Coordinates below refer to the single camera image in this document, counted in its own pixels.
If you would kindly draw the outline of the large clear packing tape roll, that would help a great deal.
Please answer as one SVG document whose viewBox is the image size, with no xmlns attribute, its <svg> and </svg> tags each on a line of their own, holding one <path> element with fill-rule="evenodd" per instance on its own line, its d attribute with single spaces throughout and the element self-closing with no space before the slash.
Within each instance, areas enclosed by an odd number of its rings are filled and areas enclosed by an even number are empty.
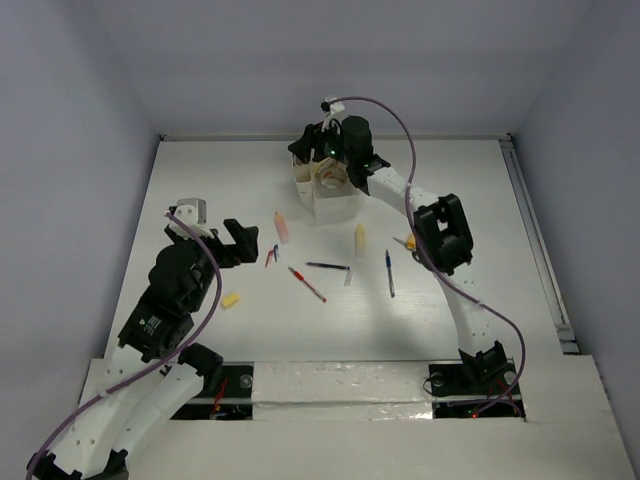
<svg viewBox="0 0 640 480">
<path fill-rule="evenodd" d="M 316 173 L 316 179 L 320 187 L 328 191 L 340 190 L 348 183 L 346 172 L 336 166 L 319 169 Z"/>
</svg>

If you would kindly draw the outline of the yellow eraser block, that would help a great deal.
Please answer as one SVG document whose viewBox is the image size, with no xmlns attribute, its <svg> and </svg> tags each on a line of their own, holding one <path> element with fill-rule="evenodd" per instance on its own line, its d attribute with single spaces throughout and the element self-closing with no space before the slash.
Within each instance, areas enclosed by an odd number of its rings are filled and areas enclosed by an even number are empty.
<svg viewBox="0 0 640 480">
<path fill-rule="evenodd" d="M 237 293 L 230 293 L 221 300 L 221 306 L 223 309 L 229 309 L 236 305 L 238 301 L 239 295 Z"/>
</svg>

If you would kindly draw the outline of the yellow highlighter marker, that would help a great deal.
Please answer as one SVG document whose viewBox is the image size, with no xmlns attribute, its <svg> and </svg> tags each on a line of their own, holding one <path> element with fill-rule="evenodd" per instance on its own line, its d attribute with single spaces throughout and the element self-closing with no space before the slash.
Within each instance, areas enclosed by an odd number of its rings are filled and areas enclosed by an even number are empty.
<svg viewBox="0 0 640 480">
<path fill-rule="evenodd" d="M 354 231 L 354 255 L 363 258 L 366 253 L 366 232 L 362 224 L 358 224 Z"/>
</svg>

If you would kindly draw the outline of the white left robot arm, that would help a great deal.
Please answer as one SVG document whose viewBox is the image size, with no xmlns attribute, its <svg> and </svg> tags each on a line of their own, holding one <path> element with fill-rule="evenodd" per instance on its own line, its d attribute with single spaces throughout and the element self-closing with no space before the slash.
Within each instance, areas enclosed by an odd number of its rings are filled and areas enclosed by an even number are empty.
<svg viewBox="0 0 640 480">
<path fill-rule="evenodd" d="M 259 230 L 226 219 L 233 241 L 180 207 L 167 215 L 170 245 L 123 325 L 89 400 L 58 426 L 27 465 L 29 479 L 126 479 L 132 464 L 171 417 L 221 383 L 223 359 L 197 343 L 213 315 L 192 318 L 221 272 L 258 258 Z"/>
</svg>

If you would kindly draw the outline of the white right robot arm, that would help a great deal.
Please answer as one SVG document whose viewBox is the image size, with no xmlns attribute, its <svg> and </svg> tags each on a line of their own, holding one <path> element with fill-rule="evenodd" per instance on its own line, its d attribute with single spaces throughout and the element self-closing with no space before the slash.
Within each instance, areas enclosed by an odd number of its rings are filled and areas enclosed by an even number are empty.
<svg viewBox="0 0 640 480">
<path fill-rule="evenodd" d="M 326 160 L 343 165 L 353 187 L 407 216 L 416 240 L 414 257 L 437 279 L 454 321 L 462 384 L 470 394 L 493 401 L 508 396 L 522 371 L 516 370 L 510 381 L 504 378 L 511 364 L 488 316 L 513 322 L 475 296 L 474 240 L 459 197 L 412 186 L 411 177 L 403 177 L 375 152 L 369 122 L 360 116 L 309 124 L 288 151 L 298 165 Z"/>
</svg>

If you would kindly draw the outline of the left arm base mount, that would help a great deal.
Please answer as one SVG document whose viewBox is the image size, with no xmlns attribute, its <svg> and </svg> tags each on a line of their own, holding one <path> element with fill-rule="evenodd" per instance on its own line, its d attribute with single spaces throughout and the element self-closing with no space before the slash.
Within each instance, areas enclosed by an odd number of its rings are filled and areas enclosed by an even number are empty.
<svg viewBox="0 0 640 480">
<path fill-rule="evenodd" d="M 218 384 L 183 405 L 172 417 L 179 421 L 245 421 L 253 418 L 253 363 L 225 363 Z"/>
</svg>

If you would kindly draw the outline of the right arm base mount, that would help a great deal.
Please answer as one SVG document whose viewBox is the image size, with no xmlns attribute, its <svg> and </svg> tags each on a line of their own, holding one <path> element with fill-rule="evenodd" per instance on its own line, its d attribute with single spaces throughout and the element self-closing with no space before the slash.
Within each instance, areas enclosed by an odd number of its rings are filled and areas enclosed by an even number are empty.
<svg viewBox="0 0 640 480">
<path fill-rule="evenodd" d="M 486 352 L 460 356 L 457 363 L 428 367 L 422 388 L 432 398 L 436 419 L 525 417 L 515 365 L 499 342 Z"/>
</svg>

